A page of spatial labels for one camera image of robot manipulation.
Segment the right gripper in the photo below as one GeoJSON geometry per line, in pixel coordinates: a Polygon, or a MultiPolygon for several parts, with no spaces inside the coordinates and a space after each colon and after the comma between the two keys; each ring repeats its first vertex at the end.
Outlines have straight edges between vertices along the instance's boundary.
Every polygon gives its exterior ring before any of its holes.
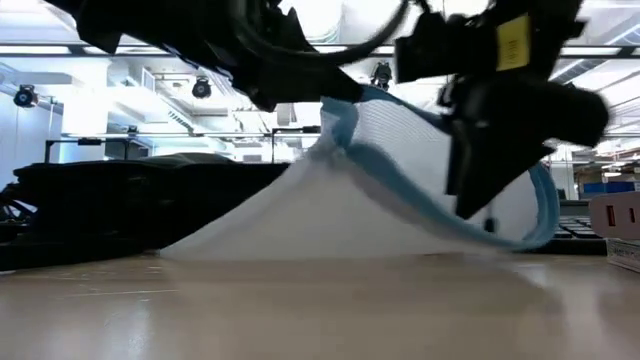
{"type": "Polygon", "coordinates": [[[595,92],[548,82],[565,43],[581,35],[584,0],[489,0],[476,15],[424,11],[394,41],[398,83],[455,74],[464,78],[439,102],[451,135],[446,193],[455,214],[475,215],[553,149],[558,139],[593,147],[610,121],[595,92]]]}

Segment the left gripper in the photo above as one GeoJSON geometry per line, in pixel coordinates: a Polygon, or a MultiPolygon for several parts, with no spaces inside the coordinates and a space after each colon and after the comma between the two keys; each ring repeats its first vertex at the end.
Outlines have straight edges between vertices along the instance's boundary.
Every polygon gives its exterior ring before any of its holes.
{"type": "Polygon", "coordinates": [[[259,109],[330,97],[358,101],[362,86],[338,68],[321,69],[295,10],[282,0],[219,0],[225,28],[218,40],[218,72],[259,109]]]}

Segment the black keyboard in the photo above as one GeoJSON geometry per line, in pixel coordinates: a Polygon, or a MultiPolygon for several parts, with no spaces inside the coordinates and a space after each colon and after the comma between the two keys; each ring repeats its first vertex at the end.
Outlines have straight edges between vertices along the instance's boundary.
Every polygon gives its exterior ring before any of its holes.
{"type": "Polygon", "coordinates": [[[556,255],[605,256],[606,242],[591,226],[587,200],[561,200],[560,218],[552,240],[542,249],[556,255]]]}

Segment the white mesh blue-zip pouch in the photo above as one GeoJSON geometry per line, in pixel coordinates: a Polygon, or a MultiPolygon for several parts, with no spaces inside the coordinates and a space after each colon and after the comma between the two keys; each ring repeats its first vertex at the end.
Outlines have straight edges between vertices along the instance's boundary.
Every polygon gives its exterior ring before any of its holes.
{"type": "Polygon", "coordinates": [[[270,185],[161,256],[185,262],[370,258],[530,250],[560,216],[541,165],[469,219],[445,192],[450,136],[441,117],[366,87],[331,98],[318,140],[270,185]]]}

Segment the white USB power strip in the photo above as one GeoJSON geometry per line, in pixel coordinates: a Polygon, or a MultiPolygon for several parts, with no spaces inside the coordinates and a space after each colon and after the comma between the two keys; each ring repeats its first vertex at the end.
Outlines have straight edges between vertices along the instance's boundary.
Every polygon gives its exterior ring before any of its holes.
{"type": "Polygon", "coordinates": [[[640,192],[599,195],[588,208],[591,227],[600,237],[640,241],[640,192]]]}

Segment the white printed carton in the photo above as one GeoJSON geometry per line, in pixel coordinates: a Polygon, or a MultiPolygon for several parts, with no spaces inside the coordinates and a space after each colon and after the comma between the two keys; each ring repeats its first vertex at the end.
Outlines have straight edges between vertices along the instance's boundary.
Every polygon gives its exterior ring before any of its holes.
{"type": "Polygon", "coordinates": [[[607,239],[606,248],[610,264],[640,273],[640,241],[607,239]]]}

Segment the black fabric backpack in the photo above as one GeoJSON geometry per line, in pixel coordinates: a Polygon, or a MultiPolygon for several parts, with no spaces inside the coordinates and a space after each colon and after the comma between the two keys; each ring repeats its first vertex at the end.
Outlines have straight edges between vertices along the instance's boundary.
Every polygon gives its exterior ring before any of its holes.
{"type": "Polygon", "coordinates": [[[156,250],[227,214],[288,166],[205,153],[34,163],[15,170],[15,181],[0,190],[0,204],[27,212],[27,230],[15,247],[156,250]]]}

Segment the blue storage bin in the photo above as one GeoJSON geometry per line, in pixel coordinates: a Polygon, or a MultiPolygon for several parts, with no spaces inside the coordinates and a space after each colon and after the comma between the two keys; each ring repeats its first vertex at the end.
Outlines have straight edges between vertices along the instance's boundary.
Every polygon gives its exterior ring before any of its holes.
{"type": "Polygon", "coordinates": [[[585,183],[583,185],[582,193],[585,196],[590,197],[597,194],[635,192],[636,188],[636,183],[632,181],[585,183]]]}

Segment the black horizontal rig beam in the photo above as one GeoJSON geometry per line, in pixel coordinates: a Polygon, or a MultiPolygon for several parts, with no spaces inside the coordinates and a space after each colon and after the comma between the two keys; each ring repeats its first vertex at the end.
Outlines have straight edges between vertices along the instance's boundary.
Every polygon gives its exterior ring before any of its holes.
{"type": "MultiPolygon", "coordinates": [[[[173,57],[150,45],[121,45],[114,54],[79,43],[0,43],[0,57],[173,57]]],[[[560,59],[640,59],[640,46],[570,45],[562,48],[560,59]]]]}

